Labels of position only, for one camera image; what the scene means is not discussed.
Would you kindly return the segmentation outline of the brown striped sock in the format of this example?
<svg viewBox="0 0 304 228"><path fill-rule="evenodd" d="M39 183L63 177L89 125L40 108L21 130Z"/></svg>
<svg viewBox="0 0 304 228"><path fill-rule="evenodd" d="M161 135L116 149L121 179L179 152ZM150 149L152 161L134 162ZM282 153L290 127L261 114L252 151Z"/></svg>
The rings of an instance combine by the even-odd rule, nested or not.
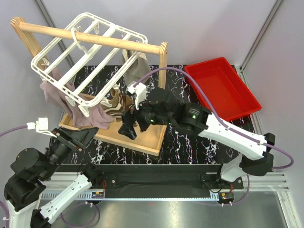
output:
<svg viewBox="0 0 304 228"><path fill-rule="evenodd" d="M111 116L111 117L117 118L117 119L121 119L122 113L125 110L125 102L112 101L112 102L110 102L110 104L112 106L108 107L108 106L104 105L103 103L101 103L101 107L108 116Z"/></svg>
<svg viewBox="0 0 304 228"><path fill-rule="evenodd" d="M114 89L112 88L110 90L112 100L110 100L110 104L112 105L112 108L123 108L123 109L129 109L132 105L132 99L129 95L123 94L120 89Z"/></svg>

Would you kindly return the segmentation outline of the wooden clothes rack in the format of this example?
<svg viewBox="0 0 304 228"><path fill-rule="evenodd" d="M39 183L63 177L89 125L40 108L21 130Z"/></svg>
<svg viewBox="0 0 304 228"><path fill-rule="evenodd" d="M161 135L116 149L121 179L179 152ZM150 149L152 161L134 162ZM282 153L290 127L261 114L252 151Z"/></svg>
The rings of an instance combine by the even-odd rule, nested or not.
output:
<svg viewBox="0 0 304 228"><path fill-rule="evenodd" d="M52 36L38 34L20 28L20 26L22 25L30 24L30 23L26 23L23 18L13 17L10 23L33 57L53 40ZM49 63L52 63L72 44L72 42L73 41L70 39L62 39L61 41L59 41L46 54L46 60ZM154 54L154 55L158 55L160 58L161 65L166 66L167 43L163 42L157 47L158 47L158 54ZM81 56L82 56L82 52L78 48L75 48L56 68L54 68L54 70L50 73L50 75L53 76L55 79L60 79L81 58ZM77 88L74 87L74 85L70 83L70 81L67 83L66 86L71 90L75 90ZM116 85L113 88L120 89L119 81L116 83ZM83 94L82 91L80 97L89 101L92 100L95 96ZM106 94L104 98L105 99L102 101L102 103L108 107L111 107L112 105L110 104L110 100L112 100L112 96L110 91ZM72 118L67 113L59 125L61 127L70 130L89 128L89 127L83 127L83 128L73 127ZM97 140L101 140L106 143L115 144L121 147L147 153L150 155L157 156L159 154L163 142L163 137L166 131L166 127L160 125L154 126L147 133L140 133L138 134L135 140L131 140L130 138L118 133L118 130L121 127L121 125L122 125L121 119L114 118L114 121L110 124L107 130L99 128L99 131L97 132L95 138Z"/></svg>

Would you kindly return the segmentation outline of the white plastic clip hanger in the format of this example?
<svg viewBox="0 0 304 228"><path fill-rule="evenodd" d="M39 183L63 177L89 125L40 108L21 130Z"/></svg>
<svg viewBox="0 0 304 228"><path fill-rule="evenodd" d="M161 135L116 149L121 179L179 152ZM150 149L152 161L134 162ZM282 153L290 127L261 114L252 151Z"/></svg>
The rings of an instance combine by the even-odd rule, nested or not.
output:
<svg viewBox="0 0 304 228"><path fill-rule="evenodd" d="M92 13L84 12L75 17L65 29L26 24L20 28L49 35L53 40L45 46L31 61L31 68L40 75L42 81L46 80L66 94L68 102L74 106L79 104L79 109L85 116L89 116L89 107L102 103L106 94L113 88L118 80L124 76L127 69L141 53L158 54L158 47L150 45L144 34L121 27ZM72 40L72 44L52 63L46 60L46 54L62 39ZM112 47L107 56L97 65L95 70L75 89L71 90L67 83L92 60L103 46ZM55 79L50 73L56 68L75 48L82 52L81 58L60 78ZM92 100L80 97L85 87L97 76L107 63L119 50L130 50L133 54L125 61L115 75L98 92Z"/></svg>

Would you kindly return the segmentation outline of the grey cream sock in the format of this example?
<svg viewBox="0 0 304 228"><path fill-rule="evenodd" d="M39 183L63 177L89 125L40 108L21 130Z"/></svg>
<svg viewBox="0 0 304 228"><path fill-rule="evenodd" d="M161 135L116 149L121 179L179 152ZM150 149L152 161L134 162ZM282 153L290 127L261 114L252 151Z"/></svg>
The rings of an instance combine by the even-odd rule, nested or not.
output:
<svg viewBox="0 0 304 228"><path fill-rule="evenodd" d="M130 84L137 82L150 71L151 69L146 55L144 53L141 53L124 74L126 85L129 86Z"/></svg>

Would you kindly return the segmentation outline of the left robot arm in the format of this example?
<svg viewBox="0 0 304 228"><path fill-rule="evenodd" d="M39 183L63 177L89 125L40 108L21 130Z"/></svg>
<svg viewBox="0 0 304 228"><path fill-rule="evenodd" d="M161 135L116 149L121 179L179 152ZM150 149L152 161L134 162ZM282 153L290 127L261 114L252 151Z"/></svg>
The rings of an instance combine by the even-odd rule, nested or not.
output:
<svg viewBox="0 0 304 228"><path fill-rule="evenodd" d="M22 150L11 164L14 174L7 181L4 197L7 203L7 228L49 228L58 216L84 191L103 184L103 173L87 163L79 169L76 179L45 206L37 209L39 197L69 154L82 152L94 139L97 127L51 131L50 145L45 153L35 148Z"/></svg>

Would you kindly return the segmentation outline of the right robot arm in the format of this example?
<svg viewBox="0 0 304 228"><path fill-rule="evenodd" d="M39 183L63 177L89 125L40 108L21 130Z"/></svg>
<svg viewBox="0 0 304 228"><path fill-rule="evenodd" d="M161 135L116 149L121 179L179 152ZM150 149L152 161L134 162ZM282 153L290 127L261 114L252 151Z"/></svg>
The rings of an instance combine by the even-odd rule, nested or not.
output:
<svg viewBox="0 0 304 228"><path fill-rule="evenodd" d="M150 125L171 126L180 133L208 138L239 151L239 155L219 168L216 184L227 188L237 178L249 174L264 176L273 167L270 153L275 136L255 134L225 120L217 119L209 109L196 103L180 103L171 92L156 88L149 94L143 84L129 87L133 104L122 114L118 132L131 140L137 137L134 124L145 132Z"/></svg>

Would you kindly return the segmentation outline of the mauve hanging cloth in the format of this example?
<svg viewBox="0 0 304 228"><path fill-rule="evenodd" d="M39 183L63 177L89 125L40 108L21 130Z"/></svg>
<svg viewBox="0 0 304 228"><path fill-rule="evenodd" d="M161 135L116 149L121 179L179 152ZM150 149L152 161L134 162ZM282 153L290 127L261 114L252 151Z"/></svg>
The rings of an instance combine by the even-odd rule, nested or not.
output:
<svg viewBox="0 0 304 228"><path fill-rule="evenodd" d="M89 107L87 109L89 116L85 116L79 109L78 103L72 106L66 99L66 94L46 80L40 84L40 88L44 92L47 103L62 108L72 118L73 127L83 128L92 126L107 130L114 121L114 118L109 116L102 109L101 105Z"/></svg>

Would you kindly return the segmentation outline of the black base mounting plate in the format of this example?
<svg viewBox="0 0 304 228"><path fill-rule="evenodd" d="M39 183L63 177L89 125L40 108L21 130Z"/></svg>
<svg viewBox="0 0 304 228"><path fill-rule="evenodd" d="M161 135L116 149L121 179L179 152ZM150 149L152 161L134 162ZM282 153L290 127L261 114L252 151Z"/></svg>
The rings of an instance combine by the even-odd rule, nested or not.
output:
<svg viewBox="0 0 304 228"><path fill-rule="evenodd" d="M243 190L241 177L233 184L216 182L218 164L101 164L105 194L110 197L206 197L209 190Z"/></svg>

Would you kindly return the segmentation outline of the red plastic bin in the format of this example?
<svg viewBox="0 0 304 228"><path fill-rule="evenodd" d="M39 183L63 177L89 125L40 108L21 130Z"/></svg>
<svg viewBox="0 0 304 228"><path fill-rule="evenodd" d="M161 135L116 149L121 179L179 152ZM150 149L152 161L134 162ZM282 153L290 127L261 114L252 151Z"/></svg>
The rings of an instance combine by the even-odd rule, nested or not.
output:
<svg viewBox="0 0 304 228"><path fill-rule="evenodd" d="M187 65L185 72L196 81L217 114L226 121L234 121L262 109L224 57Z"/></svg>

